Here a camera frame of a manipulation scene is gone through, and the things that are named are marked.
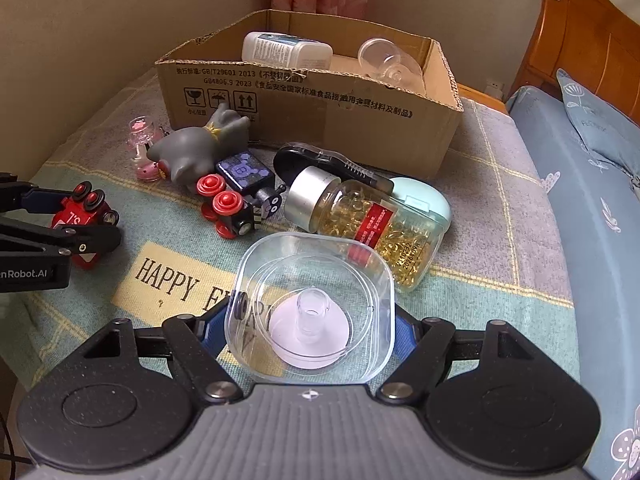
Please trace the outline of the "red toy train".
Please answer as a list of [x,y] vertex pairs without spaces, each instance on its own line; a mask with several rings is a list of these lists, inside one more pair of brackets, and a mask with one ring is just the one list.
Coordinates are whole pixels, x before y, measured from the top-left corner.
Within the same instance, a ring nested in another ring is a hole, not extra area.
[[63,209],[51,221],[52,229],[63,226],[117,226],[119,213],[105,199],[105,193],[93,188],[90,181],[82,181],[70,197],[62,200]]

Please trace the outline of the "grey rubber animal toy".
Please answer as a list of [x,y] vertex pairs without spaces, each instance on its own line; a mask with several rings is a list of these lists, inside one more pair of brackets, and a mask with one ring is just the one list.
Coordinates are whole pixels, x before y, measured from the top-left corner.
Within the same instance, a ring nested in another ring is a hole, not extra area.
[[250,118],[221,103],[203,127],[169,133],[146,152],[165,180],[196,194],[201,177],[213,174],[222,160],[245,151],[250,140]]

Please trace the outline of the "glass jar golden capsules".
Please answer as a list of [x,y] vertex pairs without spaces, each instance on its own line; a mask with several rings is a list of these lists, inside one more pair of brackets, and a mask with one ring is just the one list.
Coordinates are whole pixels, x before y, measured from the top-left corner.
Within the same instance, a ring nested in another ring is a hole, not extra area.
[[410,195],[389,196],[314,166],[294,178],[284,215],[308,233],[353,240],[348,256],[358,263],[367,264],[374,250],[400,292],[418,287],[450,226],[448,218]]

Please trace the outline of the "black toy car red wheels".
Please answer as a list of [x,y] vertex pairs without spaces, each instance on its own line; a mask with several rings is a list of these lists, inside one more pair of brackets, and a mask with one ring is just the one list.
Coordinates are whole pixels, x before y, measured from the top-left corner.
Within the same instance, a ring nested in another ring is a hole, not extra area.
[[205,198],[201,214],[225,240],[254,231],[276,214],[285,191],[286,185],[277,186],[273,171],[249,151],[223,159],[213,174],[196,182],[196,192]]

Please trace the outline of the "clear square plastic container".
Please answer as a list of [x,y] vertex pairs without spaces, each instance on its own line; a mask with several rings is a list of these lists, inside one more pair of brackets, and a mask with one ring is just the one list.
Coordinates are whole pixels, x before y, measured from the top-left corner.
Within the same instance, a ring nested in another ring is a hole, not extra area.
[[394,350],[392,272],[354,240],[268,235],[240,260],[224,338],[239,366],[261,382],[365,384]]

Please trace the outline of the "mint green oval case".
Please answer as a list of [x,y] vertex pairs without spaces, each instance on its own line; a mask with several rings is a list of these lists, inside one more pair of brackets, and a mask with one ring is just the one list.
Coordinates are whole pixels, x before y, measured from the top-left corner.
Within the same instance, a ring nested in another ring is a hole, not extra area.
[[451,224],[451,208],[446,197],[431,185],[408,177],[394,177],[392,196],[406,206],[419,209],[436,223],[438,235],[445,235]]

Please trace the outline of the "black correction tape dispenser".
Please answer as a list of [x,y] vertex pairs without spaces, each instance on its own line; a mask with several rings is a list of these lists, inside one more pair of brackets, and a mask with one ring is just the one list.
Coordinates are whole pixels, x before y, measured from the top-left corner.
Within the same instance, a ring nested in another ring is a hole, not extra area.
[[358,165],[339,152],[306,143],[284,144],[273,156],[272,164],[274,172],[287,186],[291,186],[307,167],[316,167],[341,181],[356,180],[387,195],[393,193],[394,182],[389,178]]

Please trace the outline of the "medical cotton swab bottle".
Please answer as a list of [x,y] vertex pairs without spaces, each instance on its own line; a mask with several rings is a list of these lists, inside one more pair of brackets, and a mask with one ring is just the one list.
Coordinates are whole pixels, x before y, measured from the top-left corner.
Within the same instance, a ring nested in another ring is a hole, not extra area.
[[328,70],[333,58],[329,44],[282,32],[249,32],[244,40],[243,62],[277,68]]

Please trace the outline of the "clear plastic cylinder tube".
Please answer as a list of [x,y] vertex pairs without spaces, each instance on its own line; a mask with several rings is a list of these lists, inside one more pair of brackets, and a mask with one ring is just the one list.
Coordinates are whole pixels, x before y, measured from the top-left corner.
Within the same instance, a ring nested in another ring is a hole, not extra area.
[[371,38],[360,46],[357,58],[367,76],[388,86],[416,94],[424,93],[421,66],[393,41]]

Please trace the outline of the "grey green checked cloth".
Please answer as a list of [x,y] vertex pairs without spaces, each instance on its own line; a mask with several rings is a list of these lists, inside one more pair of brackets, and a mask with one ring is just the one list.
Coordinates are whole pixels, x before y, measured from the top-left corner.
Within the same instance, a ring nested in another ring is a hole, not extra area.
[[[417,318],[438,316],[467,330],[502,318],[577,375],[574,304],[547,193],[513,120],[473,101],[463,107],[434,180],[451,226],[420,286],[397,302]],[[95,268],[73,268],[63,289],[2,296],[2,360],[25,387],[112,318],[157,326],[212,308],[254,242],[253,235],[223,240],[196,197],[136,179],[127,136],[140,115],[168,124],[154,73],[127,84],[35,174],[43,188],[88,181],[103,190],[124,238]]]

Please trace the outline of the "blue floral bed sheet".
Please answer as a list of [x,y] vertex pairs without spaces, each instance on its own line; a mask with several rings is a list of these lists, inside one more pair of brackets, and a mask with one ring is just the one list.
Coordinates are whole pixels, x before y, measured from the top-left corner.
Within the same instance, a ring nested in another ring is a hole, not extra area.
[[580,379],[601,430],[587,468],[639,475],[639,187],[587,150],[562,96],[519,88],[508,110],[547,188],[574,300]]

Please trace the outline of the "blue floral pillow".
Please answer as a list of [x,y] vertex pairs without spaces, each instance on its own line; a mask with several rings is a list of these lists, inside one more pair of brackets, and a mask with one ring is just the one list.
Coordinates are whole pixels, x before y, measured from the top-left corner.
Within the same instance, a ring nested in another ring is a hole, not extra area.
[[610,103],[574,80],[565,70],[556,73],[568,119],[588,151],[608,162],[639,186],[639,127]]

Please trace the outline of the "brown cardboard box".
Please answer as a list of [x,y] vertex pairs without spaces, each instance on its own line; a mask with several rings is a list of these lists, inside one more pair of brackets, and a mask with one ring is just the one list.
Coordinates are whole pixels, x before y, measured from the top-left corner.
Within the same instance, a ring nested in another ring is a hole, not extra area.
[[[334,53],[329,70],[245,62],[250,32],[320,40]],[[423,91],[368,77],[360,46],[390,40],[421,67]],[[250,118],[250,140],[303,142],[355,162],[430,180],[463,114],[458,86],[439,42],[378,23],[336,15],[260,10],[189,40],[155,63],[172,128],[201,126],[221,102]]]

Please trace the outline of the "wooden bed headboard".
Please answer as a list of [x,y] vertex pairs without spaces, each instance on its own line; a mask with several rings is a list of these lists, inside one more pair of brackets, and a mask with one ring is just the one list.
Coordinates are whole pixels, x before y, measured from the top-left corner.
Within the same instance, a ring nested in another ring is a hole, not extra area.
[[639,25],[610,0],[541,0],[511,90],[533,86],[559,99],[556,71],[639,120]]

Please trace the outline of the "white wall socket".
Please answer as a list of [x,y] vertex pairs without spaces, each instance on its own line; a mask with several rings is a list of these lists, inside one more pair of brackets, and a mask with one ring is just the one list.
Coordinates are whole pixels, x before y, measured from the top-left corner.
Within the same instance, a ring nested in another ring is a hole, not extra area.
[[492,98],[502,101],[503,100],[504,83],[496,81],[495,79],[486,79],[484,93]]

